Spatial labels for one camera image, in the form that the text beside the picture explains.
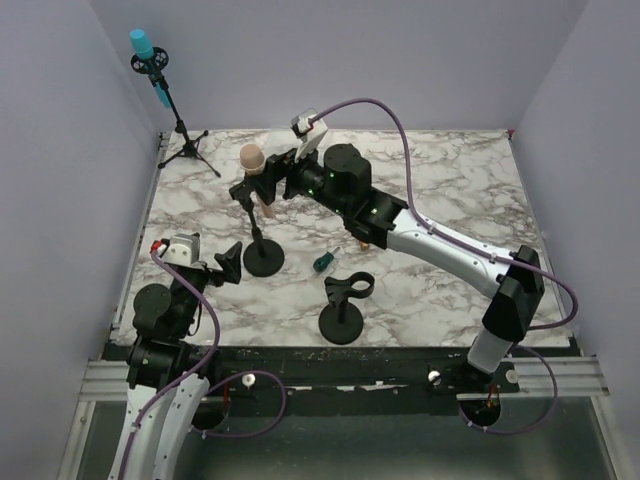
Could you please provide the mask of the pink microphone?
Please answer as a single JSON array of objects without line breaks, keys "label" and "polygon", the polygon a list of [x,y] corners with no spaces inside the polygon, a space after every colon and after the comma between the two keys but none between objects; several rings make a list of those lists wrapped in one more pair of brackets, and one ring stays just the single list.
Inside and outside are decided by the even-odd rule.
[{"label": "pink microphone", "polygon": [[[246,144],[240,149],[239,161],[241,168],[247,175],[256,176],[263,172],[266,159],[262,149],[258,145]],[[266,218],[274,219],[274,208],[271,205],[265,204],[259,196],[256,196],[256,200],[261,207],[263,215]]]}]

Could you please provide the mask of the black round-base mic stand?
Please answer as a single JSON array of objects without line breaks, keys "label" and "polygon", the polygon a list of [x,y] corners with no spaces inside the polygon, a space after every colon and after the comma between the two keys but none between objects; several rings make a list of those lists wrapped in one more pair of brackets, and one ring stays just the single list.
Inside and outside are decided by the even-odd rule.
[{"label": "black round-base mic stand", "polygon": [[351,299],[368,298],[374,291],[375,278],[364,271],[346,279],[324,279],[328,304],[319,315],[319,330],[325,340],[334,345],[349,345],[356,341],[364,328],[361,311]]}]

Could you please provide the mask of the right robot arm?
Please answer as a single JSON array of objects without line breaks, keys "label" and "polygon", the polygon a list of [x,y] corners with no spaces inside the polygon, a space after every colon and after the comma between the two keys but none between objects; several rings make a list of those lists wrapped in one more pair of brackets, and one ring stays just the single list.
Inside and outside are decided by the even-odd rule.
[{"label": "right robot arm", "polygon": [[271,156],[248,145],[241,150],[240,165],[264,204],[274,202],[276,186],[283,182],[285,198],[304,195],[316,201],[339,215],[356,239],[421,259],[489,298],[480,333],[459,371],[471,391],[494,383],[499,363],[526,335],[545,291],[534,249],[485,244],[421,215],[373,186],[370,162],[351,144],[333,145],[323,154],[300,155],[292,149]]}]

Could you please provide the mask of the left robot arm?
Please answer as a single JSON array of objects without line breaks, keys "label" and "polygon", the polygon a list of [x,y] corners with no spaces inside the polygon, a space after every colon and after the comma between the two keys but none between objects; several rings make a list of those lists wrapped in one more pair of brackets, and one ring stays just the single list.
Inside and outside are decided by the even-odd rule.
[{"label": "left robot arm", "polygon": [[152,260],[173,281],[146,285],[134,298],[137,338],[126,360],[126,415],[110,478],[173,478],[198,404],[222,380],[216,350],[199,354],[186,337],[196,315],[212,309],[205,288],[240,283],[241,252],[235,243],[215,254],[219,266],[211,269],[199,258],[198,234],[152,244]]}]

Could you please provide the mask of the black tripod mic stand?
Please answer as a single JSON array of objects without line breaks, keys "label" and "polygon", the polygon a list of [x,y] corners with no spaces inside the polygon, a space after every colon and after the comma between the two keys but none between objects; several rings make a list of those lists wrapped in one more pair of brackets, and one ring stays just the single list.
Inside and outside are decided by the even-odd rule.
[{"label": "black tripod mic stand", "polygon": [[213,173],[216,177],[220,178],[221,177],[221,173],[216,170],[206,159],[205,157],[199,152],[199,146],[200,146],[200,142],[202,139],[204,139],[206,136],[209,135],[209,131],[208,130],[204,130],[202,134],[200,134],[199,136],[195,137],[195,138],[191,138],[188,134],[188,130],[186,128],[186,125],[184,123],[184,120],[182,119],[181,115],[179,114],[177,107],[173,101],[173,98],[169,92],[169,84],[163,74],[163,70],[162,70],[162,88],[165,89],[167,91],[167,95],[169,97],[169,100],[171,102],[171,107],[169,108],[174,117],[175,117],[175,132],[178,133],[184,140],[184,143],[182,145],[182,147],[178,150],[177,153],[173,154],[172,156],[170,156],[169,158],[161,161],[158,164],[158,168],[159,169],[164,169],[169,163],[171,163],[173,160],[177,159],[177,158],[189,158],[189,159],[193,159],[196,161],[201,161],[203,162]]}]

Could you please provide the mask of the blue microphone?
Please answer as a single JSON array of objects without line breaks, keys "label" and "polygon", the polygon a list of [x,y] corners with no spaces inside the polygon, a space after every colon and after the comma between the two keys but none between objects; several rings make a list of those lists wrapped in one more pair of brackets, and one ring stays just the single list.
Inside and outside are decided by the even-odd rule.
[{"label": "blue microphone", "polygon": [[162,88],[162,70],[168,64],[168,54],[162,48],[154,47],[142,29],[131,30],[129,39],[135,52],[130,61],[132,69],[148,77],[161,104],[169,109],[171,102],[167,91]]}]

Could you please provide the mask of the clear screw organizer box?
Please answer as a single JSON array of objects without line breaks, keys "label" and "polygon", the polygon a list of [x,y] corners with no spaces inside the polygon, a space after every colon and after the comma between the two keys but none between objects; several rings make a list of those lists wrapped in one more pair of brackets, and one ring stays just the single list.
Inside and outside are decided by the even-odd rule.
[{"label": "clear screw organizer box", "polygon": [[271,129],[266,137],[264,152],[267,156],[281,154],[291,149],[297,149],[299,145],[300,140],[290,127],[276,127]]}]

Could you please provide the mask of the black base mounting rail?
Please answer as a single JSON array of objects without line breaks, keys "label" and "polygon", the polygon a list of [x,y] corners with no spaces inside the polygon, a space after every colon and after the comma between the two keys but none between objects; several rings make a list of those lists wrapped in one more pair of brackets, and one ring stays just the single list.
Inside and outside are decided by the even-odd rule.
[{"label": "black base mounting rail", "polygon": [[230,417],[287,415],[455,416],[472,403],[483,416],[497,402],[525,392],[532,355],[503,360],[492,379],[466,378],[466,352],[456,348],[224,347],[215,354],[212,380],[228,379],[196,413],[199,425]]}]

